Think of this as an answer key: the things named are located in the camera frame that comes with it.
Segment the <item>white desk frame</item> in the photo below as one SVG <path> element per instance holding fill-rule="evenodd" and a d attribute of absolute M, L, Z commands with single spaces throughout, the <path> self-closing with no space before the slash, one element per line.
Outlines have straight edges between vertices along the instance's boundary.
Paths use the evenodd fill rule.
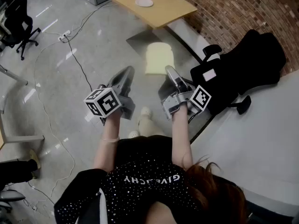
<path fill-rule="evenodd" d="M 16 80 L 17 82 L 21 83 L 22 85 L 28 85 L 28 81 L 23 79 L 22 77 L 14 74 L 10 70 L 2 67 L 0 65 L 0 72 L 7 75 L 8 77 Z M 11 143 L 28 143 L 34 141 L 42 141 L 44 140 L 43 135 L 34 135 L 34 136 L 7 136 L 5 133 L 5 129 L 2 122 L 2 114 L 4 111 L 0 109 L 0 150 L 4 147 L 5 144 Z"/>

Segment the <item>white power strip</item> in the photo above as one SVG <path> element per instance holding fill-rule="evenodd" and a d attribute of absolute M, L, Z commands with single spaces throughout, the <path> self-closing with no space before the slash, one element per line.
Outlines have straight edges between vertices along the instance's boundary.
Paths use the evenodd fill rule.
<path fill-rule="evenodd" d="M 61 36 L 59 36 L 58 40 L 63 41 L 65 38 L 68 38 L 69 36 L 71 36 L 71 31 L 67 30 Z"/>

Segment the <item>light wooden table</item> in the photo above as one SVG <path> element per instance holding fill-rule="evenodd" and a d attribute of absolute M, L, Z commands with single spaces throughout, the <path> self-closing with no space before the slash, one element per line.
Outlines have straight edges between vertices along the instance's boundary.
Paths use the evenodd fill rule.
<path fill-rule="evenodd" d="M 136 0 L 112 0 L 132 12 L 153 29 L 162 28 L 182 17 L 197 11 L 197 8 L 186 0 L 151 0 L 153 5 L 141 7 Z"/>

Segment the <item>person's black studded shirt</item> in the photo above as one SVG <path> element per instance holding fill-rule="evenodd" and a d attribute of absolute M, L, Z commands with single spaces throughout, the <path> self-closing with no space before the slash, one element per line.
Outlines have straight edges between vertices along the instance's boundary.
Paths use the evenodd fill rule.
<path fill-rule="evenodd" d="M 177 224 L 246 224 L 246 201 L 212 164 L 172 163 L 172 140 L 120 140 L 111 172 L 81 171 L 54 206 L 57 224 L 144 224 L 150 206 L 166 205 Z"/>

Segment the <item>black high-back office chair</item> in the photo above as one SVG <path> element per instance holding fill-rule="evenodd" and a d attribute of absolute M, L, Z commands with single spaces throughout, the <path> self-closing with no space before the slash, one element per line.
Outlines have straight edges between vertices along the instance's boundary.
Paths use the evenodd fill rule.
<path fill-rule="evenodd" d="M 251 29 L 235 48 L 219 58 L 210 56 L 221 52 L 219 45 L 203 49 L 205 59 L 190 71 L 195 86 L 200 85 L 210 95 L 207 109 L 217 115 L 226 108 L 236 108 L 244 114 L 251 105 L 250 96 L 235 100 L 248 90 L 277 84 L 280 71 L 286 64 L 285 53 L 272 33 L 260 34 Z"/>

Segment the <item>person's beige trouser leg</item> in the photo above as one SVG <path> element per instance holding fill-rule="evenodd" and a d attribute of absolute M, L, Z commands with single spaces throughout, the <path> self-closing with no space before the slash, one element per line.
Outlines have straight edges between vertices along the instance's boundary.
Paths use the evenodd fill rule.
<path fill-rule="evenodd" d="M 162 131 L 162 129 L 147 114 L 139 116 L 138 131 L 139 134 L 144 137 L 150 137 L 153 135 L 165 136 L 165 133 Z"/>

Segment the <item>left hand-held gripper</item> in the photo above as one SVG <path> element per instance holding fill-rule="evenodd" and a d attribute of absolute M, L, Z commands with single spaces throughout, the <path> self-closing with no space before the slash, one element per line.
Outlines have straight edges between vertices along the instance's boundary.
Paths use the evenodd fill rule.
<path fill-rule="evenodd" d="M 91 113 L 98 116 L 103 125 L 106 118 L 118 109 L 121 110 L 122 118 L 131 120 L 135 104 L 128 95 L 131 91 L 134 75 L 134 67 L 127 66 L 109 80 L 108 87 L 95 89 L 84 99 L 84 103 Z M 124 96 L 118 94 L 114 88 L 125 88 Z"/>

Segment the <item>grey office chair base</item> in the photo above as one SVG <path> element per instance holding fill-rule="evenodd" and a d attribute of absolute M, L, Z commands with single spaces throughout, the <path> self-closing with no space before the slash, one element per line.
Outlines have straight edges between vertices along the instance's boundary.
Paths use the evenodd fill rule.
<path fill-rule="evenodd" d="M 12 206 L 10 202 L 16 202 L 24 200 L 26 197 L 16 190 L 2 190 L 0 191 L 0 224 L 12 224 L 7 217 L 7 213 L 10 213 Z"/>

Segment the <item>white low platform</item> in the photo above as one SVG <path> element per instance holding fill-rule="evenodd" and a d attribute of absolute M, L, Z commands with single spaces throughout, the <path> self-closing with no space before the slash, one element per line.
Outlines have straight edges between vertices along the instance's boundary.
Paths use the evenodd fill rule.
<path fill-rule="evenodd" d="M 168 27 L 195 53 L 199 64 L 206 57 L 203 49 L 217 45 L 183 20 Z M 212 115 L 212 122 L 192 144 L 193 156 L 209 155 L 220 165 L 220 175 L 240 185 L 250 202 L 299 218 L 299 70 L 280 75 L 277 84 L 248 90 L 235 102 L 246 96 L 251 105 L 244 114 L 226 108 Z"/>

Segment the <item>person's right forearm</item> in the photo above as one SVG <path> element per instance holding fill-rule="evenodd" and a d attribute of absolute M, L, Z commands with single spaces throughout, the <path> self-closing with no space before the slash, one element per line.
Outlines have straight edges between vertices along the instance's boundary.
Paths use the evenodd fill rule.
<path fill-rule="evenodd" d="M 187 113 L 187 105 L 183 103 L 172 116 L 172 163 L 184 170 L 193 165 Z"/>

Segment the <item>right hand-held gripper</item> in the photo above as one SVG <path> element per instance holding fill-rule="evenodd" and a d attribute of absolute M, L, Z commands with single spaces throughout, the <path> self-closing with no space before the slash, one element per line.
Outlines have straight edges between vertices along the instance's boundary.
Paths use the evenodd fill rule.
<path fill-rule="evenodd" d="M 193 81 L 178 77 L 172 66 L 166 66 L 165 71 L 167 92 L 166 97 L 161 98 L 161 104 L 167 119 L 170 120 L 182 104 L 187 105 L 188 115 L 194 116 L 203 112 L 212 96 L 200 85 L 194 89 Z"/>

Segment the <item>person's left forearm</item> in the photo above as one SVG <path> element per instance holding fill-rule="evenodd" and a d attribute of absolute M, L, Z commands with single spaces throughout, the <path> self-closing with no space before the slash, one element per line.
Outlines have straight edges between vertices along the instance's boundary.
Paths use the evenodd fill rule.
<path fill-rule="evenodd" d="M 114 169 L 115 156 L 119 141 L 121 111 L 118 109 L 111 113 L 105 122 L 94 157 L 93 168 L 101 169 L 107 173 Z"/>

